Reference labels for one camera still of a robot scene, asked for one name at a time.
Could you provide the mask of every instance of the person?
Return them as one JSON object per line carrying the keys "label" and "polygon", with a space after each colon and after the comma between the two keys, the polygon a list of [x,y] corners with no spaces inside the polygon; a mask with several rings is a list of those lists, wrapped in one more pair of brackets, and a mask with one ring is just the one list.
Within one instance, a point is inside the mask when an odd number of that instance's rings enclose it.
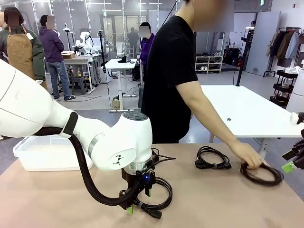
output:
{"label": "person", "polygon": [[142,38],[141,41],[141,55],[140,60],[141,64],[143,65],[143,78],[147,76],[147,61],[148,61],[148,55],[151,49],[152,42],[154,40],[155,35],[151,33],[151,25],[148,22],[143,22],[141,26],[147,26],[149,27],[149,34],[147,38]]}
{"label": "person", "polygon": [[261,164],[258,153],[227,128],[204,95],[195,73],[194,25],[209,26],[225,6],[222,0],[200,0],[201,5],[196,6],[200,14],[194,17],[194,1],[184,0],[181,9],[154,38],[141,112],[151,121],[153,143],[179,143],[189,130],[193,113],[211,134],[226,143],[251,169],[256,169]]}
{"label": "person", "polygon": [[0,12],[0,31],[4,30],[7,24],[4,22],[4,12]]}
{"label": "person", "polygon": [[137,41],[139,39],[138,34],[134,31],[134,28],[131,28],[131,32],[128,34],[129,42],[131,45],[131,48],[134,49],[134,58],[136,58],[136,48],[137,48]]}
{"label": "person", "polygon": [[59,74],[64,92],[64,100],[73,100],[76,97],[70,94],[70,81],[68,79],[66,65],[61,55],[61,52],[64,50],[64,45],[55,31],[47,29],[47,19],[48,15],[43,15],[40,19],[41,28],[39,30],[39,39],[42,42],[46,56],[46,65],[51,75],[53,96],[55,99],[60,97],[58,90]]}
{"label": "person", "polygon": [[40,40],[33,31],[23,27],[23,16],[16,7],[4,10],[4,22],[7,25],[0,32],[0,59],[36,80],[47,90]]}

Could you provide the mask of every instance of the white door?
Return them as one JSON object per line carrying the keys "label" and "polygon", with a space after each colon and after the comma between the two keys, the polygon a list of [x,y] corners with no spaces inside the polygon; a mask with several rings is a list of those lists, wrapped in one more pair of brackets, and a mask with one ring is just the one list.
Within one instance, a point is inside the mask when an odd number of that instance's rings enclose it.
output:
{"label": "white door", "polygon": [[281,12],[261,12],[257,15],[255,33],[248,57],[246,71],[263,76],[271,58],[267,56],[269,43],[278,30]]}

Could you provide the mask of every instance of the purple jacket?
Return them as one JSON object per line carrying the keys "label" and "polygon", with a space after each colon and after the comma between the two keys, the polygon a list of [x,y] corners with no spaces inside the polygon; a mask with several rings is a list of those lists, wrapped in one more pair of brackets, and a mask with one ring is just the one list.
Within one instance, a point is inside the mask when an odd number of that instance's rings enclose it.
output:
{"label": "purple jacket", "polygon": [[154,37],[155,37],[155,35],[153,33],[151,33],[151,36],[149,39],[143,38],[141,41],[142,51],[141,51],[140,60],[142,61],[142,64],[147,64],[148,55],[149,55],[150,48],[151,48],[152,42],[154,40]]}
{"label": "purple jacket", "polygon": [[55,31],[42,26],[39,30],[39,39],[42,43],[47,62],[57,63],[63,61],[61,52],[65,47]]}

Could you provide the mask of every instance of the person in purple hoodie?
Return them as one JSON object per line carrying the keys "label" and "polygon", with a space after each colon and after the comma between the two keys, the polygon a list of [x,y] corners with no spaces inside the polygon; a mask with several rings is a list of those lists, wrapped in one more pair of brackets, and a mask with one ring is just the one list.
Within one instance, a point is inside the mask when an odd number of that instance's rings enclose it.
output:
{"label": "person in purple hoodie", "polygon": [[70,94],[70,81],[67,75],[66,65],[63,61],[61,52],[64,50],[64,45],[59,39],[58,34],[51,29],[47,29],[48,15],[43,15],[40,19],[41,28],[39,30],[39,39],[42,43],[46,58],[46,65],[51,74],[53,87],[53,96],[55,99],[60,97],[58,91],[58,74],[62,82],[62,90],[64,92],[64,100],[75,99],[75,96]]}
{"label": "person in purple hoodie", "polygon": [[143,22],[141,26],[149,27],[149,35],[147,38],[142,38],[141,40],[141,64],[143,65],[143,77],[147,75],[147,62],[148,62],[148,55],[150,52],[150,48],[152,46],[152,42],[154,40],[155,35],[151,33],[151,25],[148,22]]}

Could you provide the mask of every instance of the man's hand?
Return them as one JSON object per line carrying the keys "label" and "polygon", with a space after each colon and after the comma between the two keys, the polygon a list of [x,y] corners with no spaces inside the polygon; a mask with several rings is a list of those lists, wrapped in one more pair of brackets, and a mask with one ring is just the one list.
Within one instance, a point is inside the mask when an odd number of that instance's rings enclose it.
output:
{"label": "man's hand", "polygon": [[230,149],[237,157],[247,162],[249,169],[260,167],[262,158],[249,144],[236,142]]}

